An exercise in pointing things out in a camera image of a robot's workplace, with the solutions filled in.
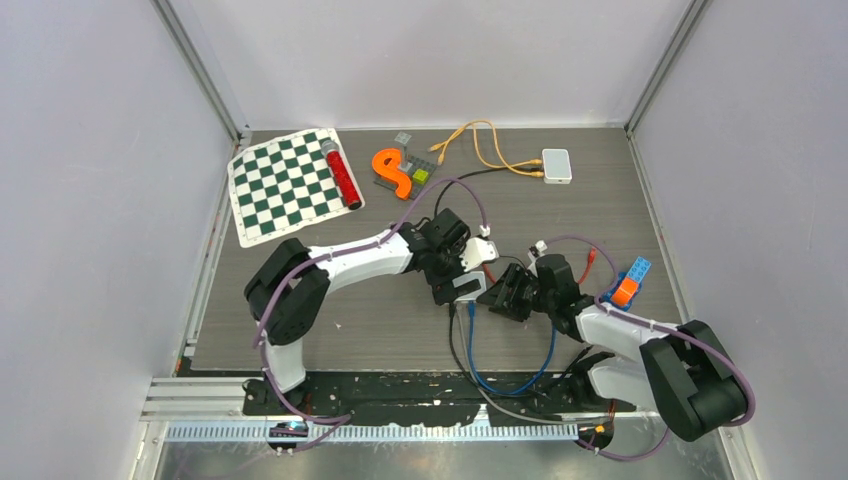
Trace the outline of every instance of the white panel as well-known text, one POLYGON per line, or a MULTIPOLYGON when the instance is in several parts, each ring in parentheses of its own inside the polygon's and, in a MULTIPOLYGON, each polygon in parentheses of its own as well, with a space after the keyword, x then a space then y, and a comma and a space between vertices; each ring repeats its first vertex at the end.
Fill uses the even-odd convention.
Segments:
POLYGON ((689 304, 757 393, 763 478, 845 478, 848 4, 713 2, 637 131, 689 304))
POLYGON ((150 2, 2 10, 0 476, 126 478, 230 142, 150 2))
POLYGON ((620 125, 689 4, 184 1, 254 130, 620 125))

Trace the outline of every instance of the gray wooden tabletop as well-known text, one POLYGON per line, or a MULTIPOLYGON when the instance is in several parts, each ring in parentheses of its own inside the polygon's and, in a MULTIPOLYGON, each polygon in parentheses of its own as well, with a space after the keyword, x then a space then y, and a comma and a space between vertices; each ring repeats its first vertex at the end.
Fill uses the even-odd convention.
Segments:
MULTIPOLYGON (((450 131, 408 131, 410 153, 428 156, 426 149, 450 131)), ((254 134, 254 143, 280 132, 254 134)), ((293 234, 304 245, 335 245, 371 236, 400 217, 408 203, 373 183, 371 158, 394 146, 397 131, 340 131, 351 168, 365 197, 364 208, 307 227, 293 234)), ((510 162, 541 156, 543 148, 566 148, 574 179, 569 185, 547 185, 542 179, 497 172, 468 179, 482 198, 492 239, 502 254, 526 258, 527 247, 539 239, 577 233, 600 242, 626 270, 637 256, 653 262, 633 312, 658 321, 679 322, 668 275, 651 225, 624 131, 621 129, 498 130, 501 151, 510 162)), ((491 131, 480 132, 483 156, 497 162, 491 131)), ((434 178, 457 176, 484 168, 474 153, 471 133, 453 142, 434 178)), ((412 219, 432 216, 435 194, 422 199, 412 219)), ((469 225, 480 214, 467 193, 454 187, 445 195, 450 207, 469 225)), ((250 347, 255 323, 243 297, 245 284, 277 247, 276 240, 243 249, 228 229, 212 292, 195 350, 195 369, 256 369, 259 357, 250 347)), ((589 247, 565 242, 551 252, 563 253, 577 275, 586 264, 589 247)), ((499 275, 507 265, 499 261, 499 275)), ((598 255, 583 291, 595 293, 612 279, 598 255)), ((524 324, 478 308, 475 363, 481 370, 535 370, 550 342, 550 322, 534 314, 524 324)), ((304 342, 304 363, 314 370, 455 370, 447 346, 447 307, 433 303, 422 274, 381 277, 351 285, 329 296, 304 342)), ((564 368, 580 345, 562 335, 551 368, 564 368)))

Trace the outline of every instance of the orange s-shaped object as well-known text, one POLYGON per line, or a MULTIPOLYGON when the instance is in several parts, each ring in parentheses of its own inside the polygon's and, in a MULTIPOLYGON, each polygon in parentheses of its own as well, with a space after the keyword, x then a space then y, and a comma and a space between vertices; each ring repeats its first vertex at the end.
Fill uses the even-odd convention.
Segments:
POLYGON ((371 160, 371 167, 377 175, 397 185, 395 195, 401 200, 409 199, 412 193, 412 179, 400 170, 400 162, 403 160, 403 152, 398 148, 387 148, 380 150, 371 160))

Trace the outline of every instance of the red cylinder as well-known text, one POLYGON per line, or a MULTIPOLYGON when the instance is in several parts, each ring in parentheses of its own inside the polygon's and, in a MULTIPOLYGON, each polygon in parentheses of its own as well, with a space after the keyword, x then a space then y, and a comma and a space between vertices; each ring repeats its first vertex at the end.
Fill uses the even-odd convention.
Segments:
POLYGON ((361 207, 362 198, 359 197, 359 192, 356 191, 356 185, 353 184, 353 177, 351 177, 344 160, 342 160, 342 155, 339 153, 339 145, 332 140, 327 140, 321 144, 321 153, 324 154, 330 170, 333 171, 333 177, 335 177, 336 185, 339 186, 339 190, 342 192, 342 201, 345 206, 351 210, 361 207))

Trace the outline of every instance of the green and white checkered board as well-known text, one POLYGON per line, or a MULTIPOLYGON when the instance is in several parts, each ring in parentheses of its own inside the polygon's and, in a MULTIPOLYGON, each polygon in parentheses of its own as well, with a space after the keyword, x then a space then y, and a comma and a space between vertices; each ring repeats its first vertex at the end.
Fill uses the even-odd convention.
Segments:
POLYGON ((230 203, 242 247, 259 245, 351 211, 345 207, 321 153, 321 143, 327 139, 339 144, 339 153, 347 164, 332 128, 277 137, 246 149, 230 161, 230 203))

